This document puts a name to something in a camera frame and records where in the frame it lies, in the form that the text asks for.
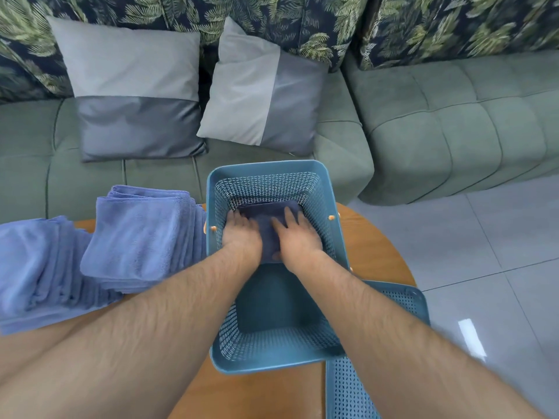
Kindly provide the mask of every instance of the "round wooden table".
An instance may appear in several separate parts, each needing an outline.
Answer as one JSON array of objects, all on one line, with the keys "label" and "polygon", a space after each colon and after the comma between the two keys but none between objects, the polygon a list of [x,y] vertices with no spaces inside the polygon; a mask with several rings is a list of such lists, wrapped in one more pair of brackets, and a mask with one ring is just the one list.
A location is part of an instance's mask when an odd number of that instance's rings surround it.
[{"label": "round wooden table", "polygon": [[[338,211],[355,275],[415,286],[400,254],[372,223],[341,204],[338,204]],[[75,226],[93,232],[95,221],[76,222]],[[0,359],[5,359],[4,355],[16,355],[17,359],[11,359],[11,368],[21,365],[101,314],[103,310],[0,338]],[[248,375],[224,375],[213,367],[208,356],[169,419],[323,419],[324,375],[324,363]]]}]

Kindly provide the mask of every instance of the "sofa backrest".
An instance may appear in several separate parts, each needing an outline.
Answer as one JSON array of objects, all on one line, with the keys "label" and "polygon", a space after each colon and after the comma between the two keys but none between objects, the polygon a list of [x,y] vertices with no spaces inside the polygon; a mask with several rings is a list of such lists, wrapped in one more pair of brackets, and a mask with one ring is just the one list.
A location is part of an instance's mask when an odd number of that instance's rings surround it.
[{"label": "sofa backrest", "polygon": [[559,46],[559,0],[370,0],[360,69]]},{"label": "sofa backrest", "polygon": [[132,29],[199,31],[212,70],[230,15],[248,34],[339,67],[366,0],[0,0],[0,103],[71,97],[46,16]]}]

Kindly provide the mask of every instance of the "pillow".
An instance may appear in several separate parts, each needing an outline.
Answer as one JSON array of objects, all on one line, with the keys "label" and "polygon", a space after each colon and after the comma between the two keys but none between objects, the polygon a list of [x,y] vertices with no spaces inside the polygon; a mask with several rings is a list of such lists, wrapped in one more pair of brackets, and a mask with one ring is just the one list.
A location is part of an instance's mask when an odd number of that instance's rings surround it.
[{"label": "pillow", "polygon": [[199,33],[48,20],[74,90],[83,161],[206,151],[196,136]]},{"label": "pillow", "polygon": [[307,156],[327,73],[227,18],[198,136]]}]

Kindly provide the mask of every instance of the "floor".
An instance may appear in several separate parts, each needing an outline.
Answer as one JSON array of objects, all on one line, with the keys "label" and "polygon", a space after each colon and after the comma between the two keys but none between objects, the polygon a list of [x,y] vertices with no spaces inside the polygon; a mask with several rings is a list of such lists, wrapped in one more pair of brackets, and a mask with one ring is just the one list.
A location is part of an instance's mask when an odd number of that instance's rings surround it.
[{"label": "floor", "polygon": [[559,176],[349,206],[400,251],[433,327],[559,418]]}]

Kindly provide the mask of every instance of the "throw pillow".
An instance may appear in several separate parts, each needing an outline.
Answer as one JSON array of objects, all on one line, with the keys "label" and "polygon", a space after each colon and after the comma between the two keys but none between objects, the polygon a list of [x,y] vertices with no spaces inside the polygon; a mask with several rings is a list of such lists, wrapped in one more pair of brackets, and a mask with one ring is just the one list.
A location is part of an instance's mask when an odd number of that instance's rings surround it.
[{"label": "throw pillow", "polygon": [[309,155],[327,73],[227,18],[198,136]]},{"label": "throw pillow", "polygon": [[206,151],[196,136],[199,33],[48,20],[76,99],[83,161]]}]

